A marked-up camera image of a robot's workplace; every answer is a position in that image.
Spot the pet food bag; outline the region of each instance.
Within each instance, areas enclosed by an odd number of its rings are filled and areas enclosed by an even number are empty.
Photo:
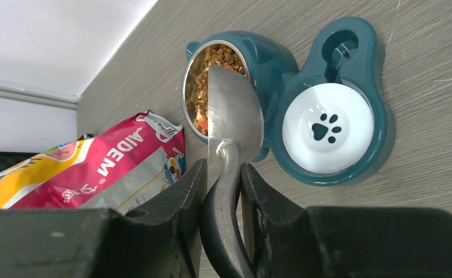
[[[0,173],[0,209],[110,207],[126,213],[185,170],[182,126],[148,111]]]

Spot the cartoon character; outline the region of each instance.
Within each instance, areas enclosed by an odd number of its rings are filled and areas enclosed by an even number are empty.
[[[168,158],[163,170],[161,171],[161,177],[167,183],[167,185],[161,188],[161,192],[177,182],[185,170],[185,156],[176,148],[173,148],[173,151],[176,153],[176,156]]]
[[[77,142],[62,144],[56,146],[45,152],[45,155],[49,158],[56,159],[59,161],[65,161],[72,157],[75,153]]]

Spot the wood grain surface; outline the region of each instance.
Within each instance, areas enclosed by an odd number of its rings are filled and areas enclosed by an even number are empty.
[[[318,188],[287,175],[272,155],[256,168],[300,206],[418,206],[452,213],[452,1],[159,0],[84,92],[78,132],[99,133],[153,109],[185,126],[187,160],[207,146],[181,108],[185,46],[226,30],[248,30],[285,45],[301,66],[315,35],[343,16],[368,20],[385,41],[384,94],[397,124],[386,165],[355,186]],[[207,259],[201,277],[217,277]]]

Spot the spoon scoop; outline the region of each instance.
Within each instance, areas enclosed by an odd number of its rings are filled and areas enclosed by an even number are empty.
[[[207,82],[209,164],[223,167],[202,204],[202,244],[220,277],[255,277],[236,206],[241,164],[251,162],[262,146],[262,109],[250,81],[239,73],[211,64]]]

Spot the teal pet feeder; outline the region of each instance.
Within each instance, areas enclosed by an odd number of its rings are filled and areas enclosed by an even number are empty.
[[[354,184],[387,161],[395,122],[382,96],[385,48],[358,17],[331,22],[316,36],[301,70],[283,46],[251,32],[230,31],[187,46],[183,83],[185,117],[190,72],[205,47],[221,43],[238,53],[260,100],[265,137],[255,161],[272,149],[280,166],[311,185]]]

